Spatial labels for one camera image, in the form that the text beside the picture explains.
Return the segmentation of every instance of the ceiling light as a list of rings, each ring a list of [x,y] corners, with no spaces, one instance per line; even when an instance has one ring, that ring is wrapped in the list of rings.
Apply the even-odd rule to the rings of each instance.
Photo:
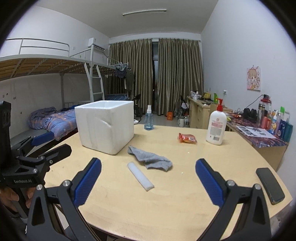
[[[139,11],[134,11],[134,12],[126,12],[123,13],[122,16],[126,16],[126,15],[130,15],[130,14],[136,14],[136,13],[161,13],[161,12],[166,12],[167,9],[163,8],[163,9],[146,9],[146,10],[139,10]]]

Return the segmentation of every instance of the blue bottle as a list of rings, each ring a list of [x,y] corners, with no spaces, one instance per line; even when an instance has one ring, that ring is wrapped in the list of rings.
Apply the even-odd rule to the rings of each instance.
[[[153,130],[153,114],[151,113],[151,105],[148,105],[147,107],[147,113],[145,115],[145,124],[144,124],[145,130]]]

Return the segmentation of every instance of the human hand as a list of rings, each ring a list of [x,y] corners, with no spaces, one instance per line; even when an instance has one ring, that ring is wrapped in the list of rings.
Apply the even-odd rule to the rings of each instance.
[[[36,188],[28,188],[27,190],[27,196],[28,200],[26,201],[26,206],[30,208],[31,201],[33,194],[35,192]],[[19,201],[19,196],[9,187],[0,188],[0,201],[5,205],[6,207],[9,207],[11,210],[17,212],[16,207],[14,206],[12,201]]]

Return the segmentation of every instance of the screw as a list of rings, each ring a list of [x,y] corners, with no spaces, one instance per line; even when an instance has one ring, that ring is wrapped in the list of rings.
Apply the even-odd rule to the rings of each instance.
[[[63,186],[64,187],[67,187],[67,186],[69,186],[70,185],[70,181],[69,180],[65,180],[65,181],[63,181]]]
[[[260,189],[261,189],[260,184],[256,183],[256,184],[255,184],[255,189],[260,190]]]
[[[235,182],[233,180],[228,180],[227,185],[233,187],[235,185]]]
[[[43,188],[42,184],[37,185],[36,189],[40,191]]]

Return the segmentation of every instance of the anime girl picture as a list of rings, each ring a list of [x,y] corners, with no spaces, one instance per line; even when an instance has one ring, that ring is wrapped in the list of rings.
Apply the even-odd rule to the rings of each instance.
[[[247,69],[247,89],[261,90],[261,71],[260,67],[253,67]]]

